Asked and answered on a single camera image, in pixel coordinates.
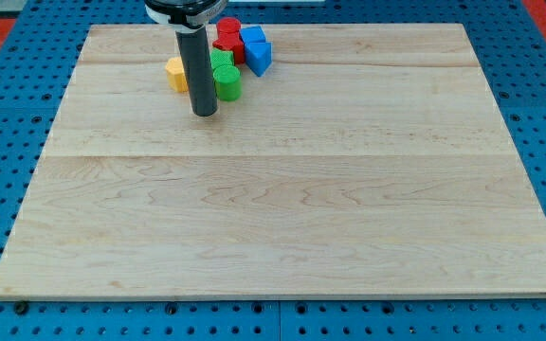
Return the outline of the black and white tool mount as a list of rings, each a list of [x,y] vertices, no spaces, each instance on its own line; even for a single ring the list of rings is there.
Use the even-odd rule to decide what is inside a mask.
[[[160,25],[192,32],[218,16],[228,0],[144,0],[147,15]]]

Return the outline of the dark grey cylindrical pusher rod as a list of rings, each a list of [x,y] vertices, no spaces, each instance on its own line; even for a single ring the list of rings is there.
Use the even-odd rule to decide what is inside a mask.
[[[209,117],[218,109],[208,35],[204,26],[182,27],[175,32],[188,84],[191,108],[199,117]]]

